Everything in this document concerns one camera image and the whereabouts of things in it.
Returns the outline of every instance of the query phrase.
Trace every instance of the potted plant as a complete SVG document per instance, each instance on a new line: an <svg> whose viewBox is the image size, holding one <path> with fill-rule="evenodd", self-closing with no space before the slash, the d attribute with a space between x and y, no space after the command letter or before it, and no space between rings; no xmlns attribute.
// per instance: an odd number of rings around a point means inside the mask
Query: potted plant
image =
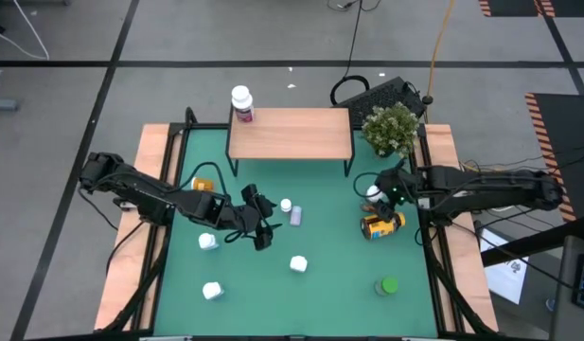
<svg viewBox="0 0 584 341"><path fill-rule="evenodd" d="M374 113L363 123L363 137L379 157L397 152L408 155L417 135L417 117L405 105L397 102L392 108L374 107Z"/></svg>

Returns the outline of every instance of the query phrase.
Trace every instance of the pill bottle label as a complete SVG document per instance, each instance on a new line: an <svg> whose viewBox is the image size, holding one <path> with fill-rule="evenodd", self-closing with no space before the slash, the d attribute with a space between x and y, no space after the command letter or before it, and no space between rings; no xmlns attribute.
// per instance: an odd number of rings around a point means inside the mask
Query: pill bottle label
<svg viewBox="0 0 584 341"><path fill-rule="evenodd" d="M254 107L249 107L247 109L235 108L235 115L241 122L251 122L254 120Z"/></svg>

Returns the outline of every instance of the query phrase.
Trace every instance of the white cube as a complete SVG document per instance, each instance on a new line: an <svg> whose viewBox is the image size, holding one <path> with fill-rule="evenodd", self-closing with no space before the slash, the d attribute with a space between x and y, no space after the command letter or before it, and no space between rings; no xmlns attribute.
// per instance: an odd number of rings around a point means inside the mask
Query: white cube
<svg viewBox="0 0 584 341"><path fill-rule="evenodd" d="M216 242L216 236L209 233L202 233L199 236L199 247L202 250L211 250L218 247L218 243Z"/></svg>
<svg viewBox="0 0 584 341"><path fill-rule="evenodd" d="M205 299L210 300L224 294L224 290L218 282L207 282L204 285Z"/></svg>
<svg viewBox="0 0 584 341"><path fill-rule="evenodd" d="M299 273L307 271L308 265L309 261L302 256L294 256L292 257L292 261L290 261L290 269Z"/></svg>

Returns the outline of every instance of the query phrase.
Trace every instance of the small white bottle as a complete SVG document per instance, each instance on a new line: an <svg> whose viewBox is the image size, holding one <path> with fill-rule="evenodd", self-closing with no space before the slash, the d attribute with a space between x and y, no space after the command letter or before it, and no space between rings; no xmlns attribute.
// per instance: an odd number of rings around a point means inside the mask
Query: small white bottle
<svg viewBox="0 0 584 341"><path fill-rule="evenodd" d="M279 206L284 213L290 213L292 210L292 201L290 199L283 199Z"/></svg>
<svg viewBox="0 0 584 341"><path fill-rule="evenodd" d="M247 86L237 85L233 88L233 110L235 116L241 122L251 122L254 120L254 98L250 94Z"/></svg>

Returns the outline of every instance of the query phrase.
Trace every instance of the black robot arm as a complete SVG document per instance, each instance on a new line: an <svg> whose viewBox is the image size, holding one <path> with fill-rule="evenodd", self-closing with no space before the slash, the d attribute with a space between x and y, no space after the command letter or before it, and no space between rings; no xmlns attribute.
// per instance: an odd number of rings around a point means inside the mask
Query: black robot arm
<svg viewBox="0 0 584 341"><path fill-rule="evenodd" d="M543 171L471 171L430 166L410 174L402 161L383 170L375 185L392 209L405 201L416 202L435 224L449 225L462 212L522 205L551 210L562 202L563 190Z"/></svg>
<svg viewBox="0 0 584 341"><path fill-rule="evenodd" d="M258 193L254 184L241 191L245 205L233 206L228 194L175 188L136 170L113 153L90 153L81 171L80 187L89 194L95 190L113 192L136 205L141 220L152 224L169 224L176 209L193 223L238 231L236 236L254 240L256 250L270 246L273 229L280 226L266 222L275 205Z"/></svg>

